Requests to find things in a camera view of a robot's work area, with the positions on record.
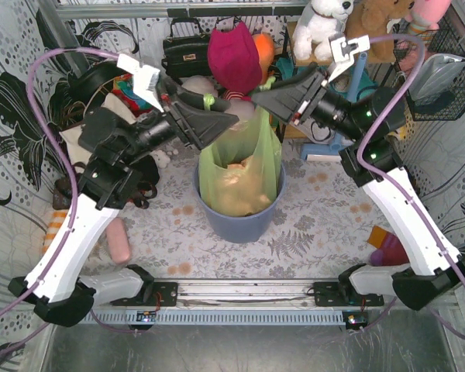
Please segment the green plastic trash bag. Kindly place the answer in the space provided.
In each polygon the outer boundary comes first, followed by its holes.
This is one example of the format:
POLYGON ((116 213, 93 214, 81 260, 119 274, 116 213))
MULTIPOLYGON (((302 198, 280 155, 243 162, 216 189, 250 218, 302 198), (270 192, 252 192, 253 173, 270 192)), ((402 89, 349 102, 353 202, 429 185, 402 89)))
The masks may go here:
POLYGON ((212 211, 245 217, 262 212, 278 196, 281 143, 266 110, 239 98, 228 103, 226 113, 238 121, 201 151, 198 186, 212 211))

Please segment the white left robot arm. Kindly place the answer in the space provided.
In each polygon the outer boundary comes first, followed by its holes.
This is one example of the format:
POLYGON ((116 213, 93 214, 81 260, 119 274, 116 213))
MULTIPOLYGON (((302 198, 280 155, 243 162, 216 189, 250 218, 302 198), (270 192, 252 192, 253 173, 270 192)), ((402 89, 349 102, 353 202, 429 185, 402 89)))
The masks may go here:
POLYGON ((175 138, 201 150, 239 119, 228 112, 228 101, 188 91, 167 77, 157 85, 157 101, 161 110, 133 124, 104 107, 85 115, 78 142, 91 157, 84 173, 74 177, 67 218, 34 269, 9 283, 43 321, 71 327, 97 305, 160 299, 153 276, 135 264, 95 277, 82 276, 81 269, 99 236, 139 190, 142 173, 133 162, 175 138))

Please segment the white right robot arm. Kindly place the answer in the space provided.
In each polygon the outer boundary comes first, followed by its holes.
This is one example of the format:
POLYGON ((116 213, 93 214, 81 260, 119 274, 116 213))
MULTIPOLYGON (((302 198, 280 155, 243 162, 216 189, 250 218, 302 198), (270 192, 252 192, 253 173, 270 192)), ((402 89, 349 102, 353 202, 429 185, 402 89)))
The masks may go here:
POLYGON ((340 150, 341 164, 381 210, 408 257, 407 264, 360 265, 343 272, 344 294, 390 295, 420 310, 465 277, 465 256, 441 233, 415 193, 400 157, 387 139, 405 124, 404 102, 379 87, 350 102, 330 90, 325 74, 311 64, 293 78, 253 93, 255 104, 286 124, 313 119, 353 141, 340 150))

